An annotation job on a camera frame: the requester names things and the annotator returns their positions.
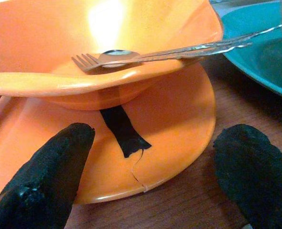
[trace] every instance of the orange plastic dish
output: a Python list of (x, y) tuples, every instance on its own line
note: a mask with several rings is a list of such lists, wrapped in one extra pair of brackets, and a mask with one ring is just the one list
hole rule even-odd
[(135, 130), (152, 147), (124, 158), (99, 111), (74, 111), (37, 98), (0, 100), (0, 192), (48, 139), (71, 123), (88, 123), (96, 136), (76, 203), (102, 202), (150, 190), (189, 166), (207, 146), (215, 100), (200, 64), (166, 75), (123, 105)]
[(221, 38), (208, 0), (0, 1), (0, 95), (78, 110), (116, 106), (192, 61), (86, 75), (72, 56), (113, 49), (144, 54)]

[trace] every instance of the upside-down orange bowl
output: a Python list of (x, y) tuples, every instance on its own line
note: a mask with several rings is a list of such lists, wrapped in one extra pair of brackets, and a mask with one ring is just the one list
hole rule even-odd
[(71, 57), (114, 49), (145, 54), (221, 38), (208, 0), (0, 0), (0, 95), (78, 110), (120, 105), (195, 60), (85, 74)]

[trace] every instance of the teal plate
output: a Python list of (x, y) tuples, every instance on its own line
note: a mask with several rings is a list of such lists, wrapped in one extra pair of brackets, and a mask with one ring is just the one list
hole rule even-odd
[[(231, 38), (281, 23), (280, 3), (262, 3), (222, 17), (224, 38)], [(261, 85), (282, 96), (282, 31), (252, 39), (253, 45), (225, 54), (226, 58)]]

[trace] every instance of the fork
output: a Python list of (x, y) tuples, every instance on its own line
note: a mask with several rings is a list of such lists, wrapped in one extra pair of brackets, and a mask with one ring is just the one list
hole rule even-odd
[(174, 60), (174, 59), (191, 59), (197, 57), (204, 57), (209, 55), (215, 55), (220, 53), (229, 52), (235, 48), (243, 48), (251, 45), (251, 42), (246, 42), (249, 39), (256, 37), (258, 35), (271, 32), (275, 29), (282, 27), (282, 24), (262, 30), (257, 32), (252, 32), (243, 36), (218, 41), (218, 42), (210, 42), (205, 44), (199, 44), (195, 46), (189, 46), (179, 49), (161, 51), (161, 52), (153, 52), (144, 55), (138, 55), (128, 60), (120, 60), (120, 61), (109, 61), (102, 62), (99, 59), (95, 58), (90, 54), (82, 54), (80, 56), (76, 56), (76, 58), (72, 57), (72, 60), (75, 64), (85, 73), (90, 72), (91, 70), (98, 67), (119, 67), (124, 64), (129, 63), (141, 63), (141, 62), (153, 62), (153, 61), (164, 61), (164, 60)]

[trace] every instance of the table surface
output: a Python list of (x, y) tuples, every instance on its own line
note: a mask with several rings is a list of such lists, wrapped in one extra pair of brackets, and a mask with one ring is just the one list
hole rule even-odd
[(212, 143), (222, 129), (245, 123), (282, 151), (282, 97), (248, 78), (223, 55), (202, 62), (213, 85), (217, 122), (203, 154), (175, 178), (146, 193), (73, 206), (66, 229), (240, 229), (247, 224), (219, 188)]

